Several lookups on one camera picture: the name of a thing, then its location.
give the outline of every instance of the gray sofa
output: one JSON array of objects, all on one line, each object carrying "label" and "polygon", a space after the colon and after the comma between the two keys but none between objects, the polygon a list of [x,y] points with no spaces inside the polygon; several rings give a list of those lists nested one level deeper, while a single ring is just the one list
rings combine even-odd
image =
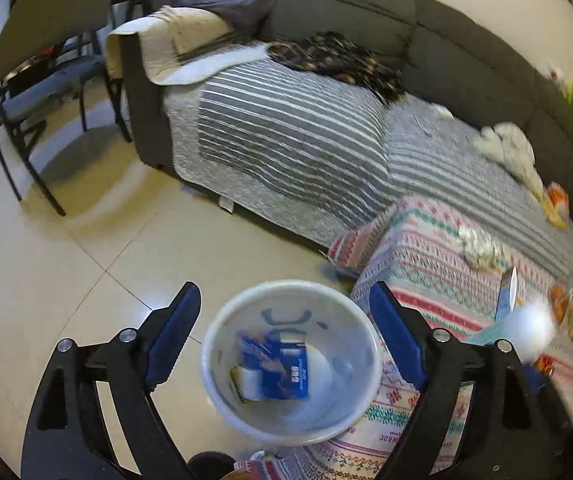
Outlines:
[{"label": "gray sofa", "polygon": [[[407,91],[476,128],[516,123],[545,185],[555,181],[569,193],[573,218],[573,109],[492,32],[436,0],[278,0],[260,38],[300,40],[320,30],[370,48],[401,70]],[[121,51],[138,154],[175,176],[162,90],[146,78],[138,36],[121,38]]]}]

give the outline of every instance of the crumpled tissue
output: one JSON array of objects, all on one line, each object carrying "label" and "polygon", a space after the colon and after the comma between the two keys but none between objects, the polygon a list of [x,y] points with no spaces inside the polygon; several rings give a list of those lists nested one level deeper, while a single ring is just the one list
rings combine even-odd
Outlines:
[{"label": "crumpled tissue", "polygon": [[465,248],[467,265],[473,270],[493,269],[496,259],[504,254],[502,242],[480,229],[461,226],[458,236]]}]

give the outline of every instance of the side table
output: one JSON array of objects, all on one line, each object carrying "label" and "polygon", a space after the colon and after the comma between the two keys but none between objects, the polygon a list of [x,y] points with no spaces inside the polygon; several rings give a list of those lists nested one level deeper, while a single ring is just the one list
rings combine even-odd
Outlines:
[{"label": "side table", "polygon": [[130,22],[133,20],[133,13],[135,7],[140,6],[142,8],[142,15],[147,16],[153,12],[153,4],[151,0],[109,0],[110,1],[110,15],[111,15],[111,25],[116,28],[116,15],[113,12],[113,6],[118,4],[123,4],[126,2],[126,15],[125,21]]}]

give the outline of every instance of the striped blanket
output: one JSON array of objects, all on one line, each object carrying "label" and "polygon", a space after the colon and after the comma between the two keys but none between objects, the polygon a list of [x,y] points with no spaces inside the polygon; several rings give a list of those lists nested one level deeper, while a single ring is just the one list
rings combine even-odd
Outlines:
[{"label": "striped blanket", "polygon": [[366,89],[262,60],[165,98],[176,172],[329,246],[407,194],[460,209],[557,278],[573,276],[573,227],[473,149],[476,129],[407,94],[385,109]]}]

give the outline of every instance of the small box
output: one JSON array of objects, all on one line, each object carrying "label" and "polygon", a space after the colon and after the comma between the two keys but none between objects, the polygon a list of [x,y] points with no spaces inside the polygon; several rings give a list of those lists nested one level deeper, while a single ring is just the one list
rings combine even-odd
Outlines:
[{"label": "small box", "polygon": [[517,306],[525,302],[527,283],[515,267],[509,267],[500,281],[500,293],[495,309],[495,322],[502,321]]},{"label": "small box", "polygon": [[240,334],[242,363],[231,371],[244,400],[308,399],[307,345],[260,333]]}]

